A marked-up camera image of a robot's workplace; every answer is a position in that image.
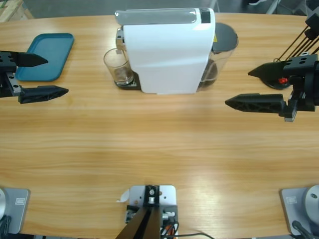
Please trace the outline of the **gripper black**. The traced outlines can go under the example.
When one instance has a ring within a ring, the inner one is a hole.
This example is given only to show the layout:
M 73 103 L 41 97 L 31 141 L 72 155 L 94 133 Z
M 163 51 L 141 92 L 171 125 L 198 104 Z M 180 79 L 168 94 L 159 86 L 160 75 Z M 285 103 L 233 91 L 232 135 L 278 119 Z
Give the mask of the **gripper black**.
M 317 54 L 302 55 L 265 63 L 248 73 L 264 80 L 293 76 L 290 77 L 293 91 L 287 103 L 282 94 L 239 94 L 227 99 L 225 104 L 242 112 L 278 114 L 286 122 L 293 122 L 298 111 L 314 112 L 319 105 L 319 69 L 314 68 L 318 59 Z
M 34 67 L 48 63 L 45 58 L 26 52 L 1 51 L 8 53 L 8 57 L 18 67 Z M 36 88 L 23 88 L 18 84 L 14 69 L 9 67 L 0 68 L 0 97 L 18 97 L 21 104 L 45 102 L 61 97 L 69 92 L 68 89 L 59 86 L 38 86 Z

